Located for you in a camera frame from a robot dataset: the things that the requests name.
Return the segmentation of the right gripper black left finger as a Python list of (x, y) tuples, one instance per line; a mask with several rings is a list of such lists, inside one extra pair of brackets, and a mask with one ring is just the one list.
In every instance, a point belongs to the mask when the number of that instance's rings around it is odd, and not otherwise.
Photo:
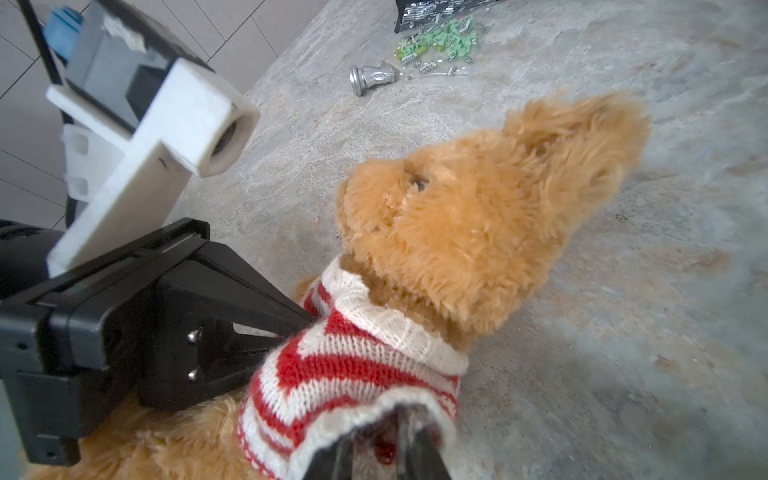
[(352, 480), (354, 436), (345, 435), (332, 446), (317, 451), (304, 480)]

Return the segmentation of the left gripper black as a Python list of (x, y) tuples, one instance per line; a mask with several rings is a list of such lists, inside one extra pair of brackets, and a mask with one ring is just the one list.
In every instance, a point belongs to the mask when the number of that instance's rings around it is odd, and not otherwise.
[(204, 221), (53, 274), (46, 257), (62, 237), (1, 223), (1, 378), (31, 463), (78, 463), (79, 440), (138, 383), (142, 405), (172, 412), (241, 388), (279, 336), (311, 323), (231, 248), (207, 242)]

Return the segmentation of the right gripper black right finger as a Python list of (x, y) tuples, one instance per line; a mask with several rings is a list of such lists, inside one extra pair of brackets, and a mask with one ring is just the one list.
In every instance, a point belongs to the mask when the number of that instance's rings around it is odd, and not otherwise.
[(397, 409), (397, 479), (452, 479), (433, 438), (435, 432), (425, 408), (400, 406)]

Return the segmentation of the brown teddy bear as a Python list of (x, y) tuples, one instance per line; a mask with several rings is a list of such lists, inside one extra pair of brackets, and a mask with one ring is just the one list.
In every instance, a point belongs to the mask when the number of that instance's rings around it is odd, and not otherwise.
[[(362, 277), (373, 304), (402, 311), (469, 360), (472, 344), (504, 325), (547, 281), (571, 237), (612, 201), (650, 131), (647, 108), (621, 92), (552, 97), (510, 112), (499, 129), (369, 159), (337, 189), (335, 258)], [(177, 413), (127, 400), (80, 442), (76, 465), (33, 465), (26, 475), (269, 479), (247, 462), (237, 437), (250, 381)], [(349, 433), (356, 478), (394, 476), (397, 409), (375, 428)]]

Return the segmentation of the red white striped sweater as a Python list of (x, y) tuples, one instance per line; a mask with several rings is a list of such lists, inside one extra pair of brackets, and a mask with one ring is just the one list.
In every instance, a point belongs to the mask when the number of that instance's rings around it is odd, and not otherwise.
[(439, 449), (452, 446), (467, 354), (368, 294), (362, 277), (334, 258), (303, 296), (313, 323), (252, 376), (237, 437), (260, 474), (300, 479), (316, 453), (400, 406), (424, 408)]

